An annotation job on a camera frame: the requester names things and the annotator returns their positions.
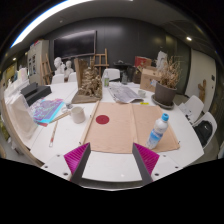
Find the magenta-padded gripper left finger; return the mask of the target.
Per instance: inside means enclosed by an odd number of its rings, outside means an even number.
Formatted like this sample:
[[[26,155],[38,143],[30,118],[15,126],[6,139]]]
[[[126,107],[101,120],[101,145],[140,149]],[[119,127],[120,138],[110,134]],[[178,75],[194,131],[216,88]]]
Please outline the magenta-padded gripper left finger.
[[[42,166],[42,169],[79,185],[90,153],[90,144],[86,143],[65,155],[55,155]]]

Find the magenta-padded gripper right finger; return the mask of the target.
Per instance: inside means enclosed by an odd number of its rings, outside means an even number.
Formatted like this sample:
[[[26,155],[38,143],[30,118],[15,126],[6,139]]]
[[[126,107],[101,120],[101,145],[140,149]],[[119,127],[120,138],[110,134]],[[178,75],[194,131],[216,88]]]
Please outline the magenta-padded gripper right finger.
[[[133,144],[132,154],[134,155],[144,185],[182,169],[168,155],[159,155],[137,143]]]

